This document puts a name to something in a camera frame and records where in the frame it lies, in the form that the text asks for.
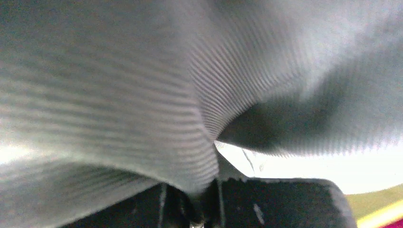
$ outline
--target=yellow stripe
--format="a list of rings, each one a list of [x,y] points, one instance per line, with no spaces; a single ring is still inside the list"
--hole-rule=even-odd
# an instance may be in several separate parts
[[[360,218],[357,224],[358,228],[380,228],[399,219],[403,219],[403,200]]]

